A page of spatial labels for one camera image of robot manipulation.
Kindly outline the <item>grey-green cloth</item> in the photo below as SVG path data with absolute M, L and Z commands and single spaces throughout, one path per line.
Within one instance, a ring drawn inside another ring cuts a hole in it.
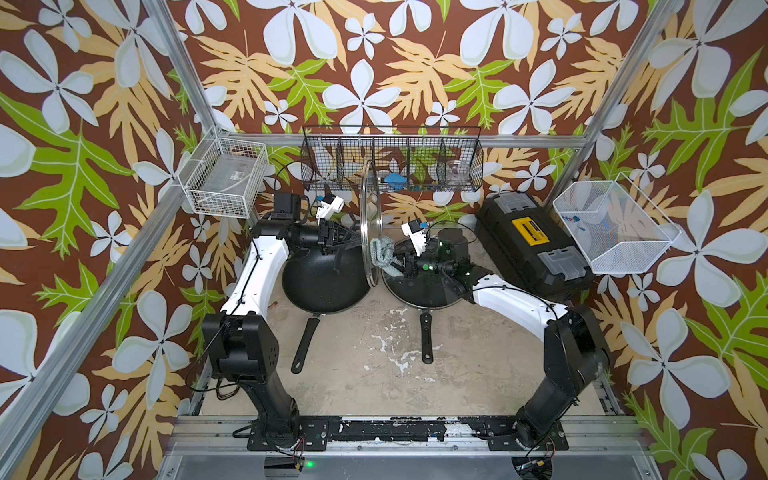
M 403 272 L 393 264 L 395 242 L 388 236 L 373 238 L 370 241 L 372 264 L 390 277 L 403 277 Z

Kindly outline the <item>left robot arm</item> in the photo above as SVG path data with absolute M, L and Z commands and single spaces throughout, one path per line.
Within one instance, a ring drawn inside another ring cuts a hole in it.
M 281 282 L 289 300 L 310 313 L 292 371 L 303 369 L 324 314 L 345 311 L 369 292 L 357 235 L 333 221 L 344 205 L 327 193 L 305 223 L 297 194 L 278 192 L 273 209 L 250 229 L 245 272 L 221 310 L 205 316 L 202 332 L 212 375 L 242 389 L 257 409 L 251 449 L 285 453 L 303 441 L 296 400 L 277 372 L 279 342 L 267 323 L 270 298 Z

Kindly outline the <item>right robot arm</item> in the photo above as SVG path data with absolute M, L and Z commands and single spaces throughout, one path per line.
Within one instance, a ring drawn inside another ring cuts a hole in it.
M 438 284 L 448 306 L 459 300 L 495 311 L 532 333 L 543 344 L 545 376 L 517 411 L 511 439 L 532 450 L 552 433 L 578 397 L 614 364 L 598 321 L 585 305 L 568 306 L 517 287 L 471 260 L 467 241 L 456 228 L 429 238 L 424 230 L 394 242 L 382 236 L 365 252 L 386 279 L 401 283 L 394 295 L 428 309 L 429 295 L 419 280 Z

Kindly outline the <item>left black frying pan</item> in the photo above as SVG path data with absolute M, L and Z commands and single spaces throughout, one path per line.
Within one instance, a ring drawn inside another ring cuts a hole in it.
M 288 300 L 310 314 L 291 364 L 294 374 L 306 363 L 312 338 L 321 317 L 339 313 L 359 303 L 369 292 L 360 245 L 338 252 L 322 252 L 318 226 L 293 226 L 286 241 L 290 256 L 282 272 Z

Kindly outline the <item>blue object in basket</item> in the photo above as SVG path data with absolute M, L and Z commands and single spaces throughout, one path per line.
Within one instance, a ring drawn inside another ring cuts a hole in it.
M 401 191 L 408 185 L 408 180 L 400 174 L 390 173 L 384 178 L 384 185 L 388 191 Z

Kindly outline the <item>black toolbox yellow latch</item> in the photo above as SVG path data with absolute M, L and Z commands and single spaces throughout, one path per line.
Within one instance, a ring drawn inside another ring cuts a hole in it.
M 476 218 L 480 243 L 507 282 L 560 303 L 591 286 L 594 274 L 575 241 L 531 195 L 490 195 Z

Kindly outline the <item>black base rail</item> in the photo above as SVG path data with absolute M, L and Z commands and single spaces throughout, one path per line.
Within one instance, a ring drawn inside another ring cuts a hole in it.
M 513 416 L 458 417 L 341 417 L 302 415 L 295 431 L 265 430 L 258 420 L 233 435 L 247 440 L 250 451 L 289 450 L 298 442 L 306 451 L 324 451 L 331 442 L 375 442 L 405 444 L 447 442 L 454 438 L 479 439 L 492 451 L 521 451 L 529 448 L 517 436 Z

